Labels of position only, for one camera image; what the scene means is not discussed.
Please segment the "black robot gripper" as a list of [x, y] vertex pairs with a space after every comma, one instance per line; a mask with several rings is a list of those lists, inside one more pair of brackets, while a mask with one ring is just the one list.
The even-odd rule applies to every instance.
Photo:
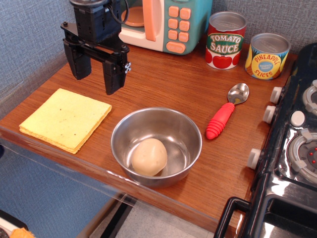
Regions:
[[83, 53], [81, 46], [102, 47], [113, 51], [120, 63], [103, 61], [106, 94], [112, 95], [124, 87], [126, 74], [131, 70], [127, 60], [129, 47], [119, 38], [121, 25], [121, 1], [119, 0], [71, 0], [75, 23], [64, 22], [64, 51], [77, 80], [91, 73], [91, 59]]

